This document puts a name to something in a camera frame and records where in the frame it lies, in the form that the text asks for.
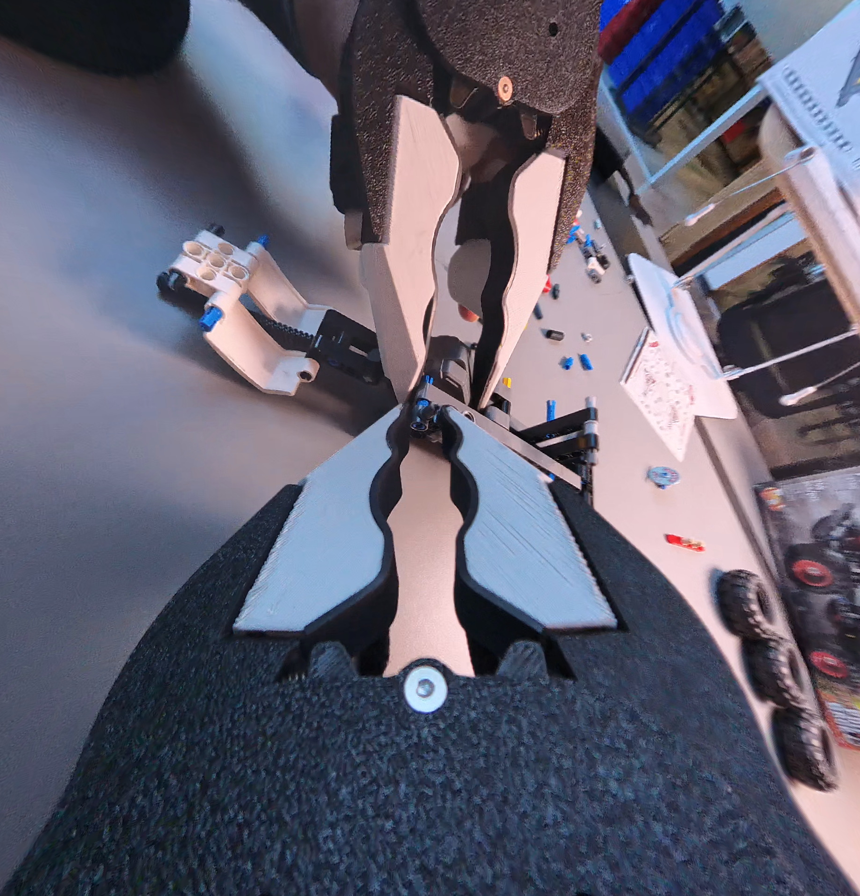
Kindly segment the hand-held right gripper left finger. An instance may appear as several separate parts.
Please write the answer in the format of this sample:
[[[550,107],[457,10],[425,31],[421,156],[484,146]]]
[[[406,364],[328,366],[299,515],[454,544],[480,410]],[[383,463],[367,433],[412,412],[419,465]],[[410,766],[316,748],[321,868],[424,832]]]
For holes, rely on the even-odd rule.
[[[361,675],[384,673],[399,596],[389,517],[409,433],[398,405],[300,482],[234,635],[292,639],[303,658],[340,643]]]

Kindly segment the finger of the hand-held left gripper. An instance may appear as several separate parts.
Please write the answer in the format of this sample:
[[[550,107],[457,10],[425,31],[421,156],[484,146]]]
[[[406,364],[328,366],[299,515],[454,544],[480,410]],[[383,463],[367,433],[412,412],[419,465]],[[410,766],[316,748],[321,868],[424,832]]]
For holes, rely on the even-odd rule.
[[[516,170],[507,191],[494,198],[471,386],[475,409],[490,402],[547,281],[564,166],[553,152],[535,154]]]
[[[430,106],[397,96],[389,237],[360,252],[384,374],[406,402],[424,369],[436,307],[435,245],[461,180],[458,151]]]

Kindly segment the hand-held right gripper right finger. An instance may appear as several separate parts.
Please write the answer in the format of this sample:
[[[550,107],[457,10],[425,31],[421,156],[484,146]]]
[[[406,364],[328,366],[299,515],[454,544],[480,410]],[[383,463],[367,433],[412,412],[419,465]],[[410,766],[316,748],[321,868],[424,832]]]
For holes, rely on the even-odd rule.
[[[515,643],[565,667],[558,638],[615,632],[618,617],[536,466],[444,407],[444,453],[456,538],[454,604],[476,676],[494,675]]]

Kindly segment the toy brick vehicle chassis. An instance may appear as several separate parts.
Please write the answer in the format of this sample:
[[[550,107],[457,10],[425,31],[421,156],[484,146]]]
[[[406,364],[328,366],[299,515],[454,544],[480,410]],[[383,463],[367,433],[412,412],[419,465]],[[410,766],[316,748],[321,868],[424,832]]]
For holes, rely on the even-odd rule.
[[[199,326],[205,341],[262,392],[292,397],[324,368],[370,389],[391,386],[374,331],[333,308],[306,302],[267,246],[267,237],[235,246],[212,222],[183,243],[156,285],[167,297],[203,303]],[[439,411],[449,407],[537,469],[568,482],[592,505],[599,457],[595,400],[587,398],[583,409],[564,417],[518,428],[503,385],[484,409],[467,404],[475,349],[456,337],[431,338],[416,388],[413,436],[439,438]]]

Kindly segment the grey desk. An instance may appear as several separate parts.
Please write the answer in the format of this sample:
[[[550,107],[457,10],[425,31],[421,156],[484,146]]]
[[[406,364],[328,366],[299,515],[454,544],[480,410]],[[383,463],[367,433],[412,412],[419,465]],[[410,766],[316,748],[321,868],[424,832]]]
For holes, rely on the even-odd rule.
[[[340,245],[331,105],[244,10],[195,2],[167,73],[113,82],[0,38],[0,889],[62,805],[92,727],[106,784],[154,796],[117,860],[42,887],[116,894],[777,894],[753,798],[695,799],[715,722],[660,673],[644,722],[585,679],[455,682],[436,716],[399,682],[281,686],[280,646],[179,630],[175,592],[380,407],[331,379],[270,398],[227,371],[155,275],[209,220],[271,233],[307,296],[370,320]]]

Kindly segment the stack of blue red bins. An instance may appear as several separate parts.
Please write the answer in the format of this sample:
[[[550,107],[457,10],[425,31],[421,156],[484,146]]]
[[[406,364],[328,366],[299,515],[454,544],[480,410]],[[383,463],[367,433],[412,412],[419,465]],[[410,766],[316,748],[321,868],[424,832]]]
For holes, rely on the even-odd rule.
[[[615,101],[648,126],[722,50],[718,1],[604,1],[600,46]]]

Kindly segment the white printed sticker sheet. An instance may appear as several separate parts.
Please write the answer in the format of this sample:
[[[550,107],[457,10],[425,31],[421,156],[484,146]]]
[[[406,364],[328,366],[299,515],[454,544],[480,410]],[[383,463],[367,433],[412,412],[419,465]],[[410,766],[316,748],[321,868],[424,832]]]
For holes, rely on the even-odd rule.
[[[693,385],[650,327],[644,328],[634,346],[620,384],[681,462],[695,420]]]

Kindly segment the black office chair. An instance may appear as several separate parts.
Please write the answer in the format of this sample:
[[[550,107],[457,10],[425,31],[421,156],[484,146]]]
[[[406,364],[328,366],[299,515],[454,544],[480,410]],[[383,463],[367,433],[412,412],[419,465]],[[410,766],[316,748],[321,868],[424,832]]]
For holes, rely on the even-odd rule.
[[[822,342],[850,329],[850,320],[827,280],[794,286],[781,293],[767,290],[728,308],[717,325],[725,361],[749,367]],[[813,385],[860,361],[860,338],[850,337],[781,364],[745,375],[732,384],[760,412],[791,412],[779,397]]]

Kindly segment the toy truck picture box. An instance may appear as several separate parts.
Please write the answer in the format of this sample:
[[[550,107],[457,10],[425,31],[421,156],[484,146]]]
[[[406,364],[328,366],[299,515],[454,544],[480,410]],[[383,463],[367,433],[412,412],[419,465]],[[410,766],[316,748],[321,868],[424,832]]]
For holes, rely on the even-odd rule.
[[[860,751],[860,466],[754,493],[821,709],[837,744]]]

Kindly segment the open instruction booklet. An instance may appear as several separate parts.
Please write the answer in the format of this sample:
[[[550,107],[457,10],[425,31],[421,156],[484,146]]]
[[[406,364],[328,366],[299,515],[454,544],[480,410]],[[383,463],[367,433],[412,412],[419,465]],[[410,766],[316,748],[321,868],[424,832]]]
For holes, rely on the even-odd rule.
[[[822,151],[860,224],[860,2],[760,77],[803,144]]]

